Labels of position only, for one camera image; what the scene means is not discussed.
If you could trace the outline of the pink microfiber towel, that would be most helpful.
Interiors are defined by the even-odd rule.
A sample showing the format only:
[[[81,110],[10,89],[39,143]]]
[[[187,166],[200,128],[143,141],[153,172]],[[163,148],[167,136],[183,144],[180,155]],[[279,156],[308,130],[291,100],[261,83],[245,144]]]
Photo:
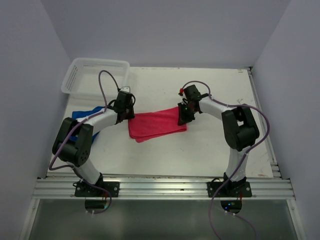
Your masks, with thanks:
[[[137,143],[170,134],[187,131],[187,125],[178,125],[179,110],[173,107],[156,112],[137,113],[128,120],[129,136]]]

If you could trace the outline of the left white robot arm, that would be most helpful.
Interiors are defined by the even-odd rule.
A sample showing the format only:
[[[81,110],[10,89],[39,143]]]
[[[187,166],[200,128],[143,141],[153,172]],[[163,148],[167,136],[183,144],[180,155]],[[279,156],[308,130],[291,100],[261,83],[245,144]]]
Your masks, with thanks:
[[[54,157],[49,169],[54,171],[62,168],[53,167],[55,160],[59,158],[67,163],[65,167],[74,170],[84,182],[87,182],[87,192],[95,197],[101,195],[104,190],[104,184],[99,181],[101,173],[90,160],[93,136],[124,120],[133,119],[134,103],[135,96],[126,86],[119,90],[111,105],[98,112],[76,119],[65,118],[52,147]]]

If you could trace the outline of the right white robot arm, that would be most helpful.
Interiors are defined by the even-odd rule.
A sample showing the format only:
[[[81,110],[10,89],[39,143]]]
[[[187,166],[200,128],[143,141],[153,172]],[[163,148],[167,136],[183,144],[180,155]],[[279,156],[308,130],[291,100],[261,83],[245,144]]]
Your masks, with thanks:
[[[216,100],[210,93],[201,94],[193,84],[178,93],[179,126],[195,120],[195,114],[208,114],[222,121],[224,139],[229,146],[229,161],[223,175],[223,192],[235,196],[246,182],[246,151],[252,147],[260,132],[251,109],[246,105],[228,105]]]

